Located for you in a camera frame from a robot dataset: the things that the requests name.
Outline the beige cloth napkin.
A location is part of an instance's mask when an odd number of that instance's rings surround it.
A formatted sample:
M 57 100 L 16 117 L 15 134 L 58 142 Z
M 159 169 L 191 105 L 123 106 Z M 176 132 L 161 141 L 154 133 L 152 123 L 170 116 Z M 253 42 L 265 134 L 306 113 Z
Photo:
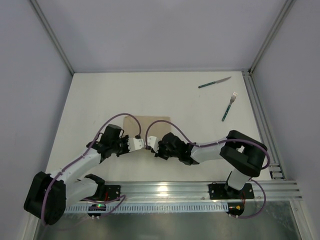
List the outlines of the beige cloth napkin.
M 170 117 L 168 116 L 148 116 L 148 115 L 135 115 L 134 116 L 140 123 L 141 131 L 138 126 L 138 123 L 130 116 L 125 116 L 123 119 L 123 130 L 124 134 L 128 135 L 131 138 L 135 138 L 136 136 L 140 136 L 141 139 L 145 140 L 147 128 L 155 121 L 164 120 L 170 121 Z M 164 135 L 170 133 L 172 131 L 172 126 L 165 122 L 157 122 L 151 126 L 148 131 L 147 136 L 154 136 L 161 140 Z

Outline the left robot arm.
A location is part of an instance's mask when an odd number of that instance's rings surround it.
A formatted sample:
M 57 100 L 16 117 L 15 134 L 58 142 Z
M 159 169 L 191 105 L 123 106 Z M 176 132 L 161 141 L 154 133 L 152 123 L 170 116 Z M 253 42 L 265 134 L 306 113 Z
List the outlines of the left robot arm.
M 109 124 L 104 133 L 99 133 L 96 140 L 87 144 L 85 152 L 76 160 L 50 173 L 38 172 L 27 193 L 24 210 L 44 224 L 54 225 L 66 208 L 79 201 L 106 204 L 119 200 L 118 185 L 108 186 L 103 178 L 88 171 L 111 155 L 119 157 L 132 150 L 130 137 L 122 132 L 119 126 Z

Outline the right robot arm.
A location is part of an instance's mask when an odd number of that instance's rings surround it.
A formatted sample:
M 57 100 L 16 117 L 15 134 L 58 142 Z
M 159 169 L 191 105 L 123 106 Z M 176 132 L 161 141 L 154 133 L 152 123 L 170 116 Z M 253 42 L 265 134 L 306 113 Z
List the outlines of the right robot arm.
M 243 196 L 247 181 L 259 177 L 265 168 L 265 159 L 269 159 L 268 148 L 264 144 L 236 130 L 231 130 L 226 138 L 211 143 L 186 143 L 171 132 L 162 139 L 149 136 L 146 142 L 155 157 L 164 160 L 177 158 L 187 166 L 226 160 L 234 167 L 224 185 L 226 195 L 232 199 Z

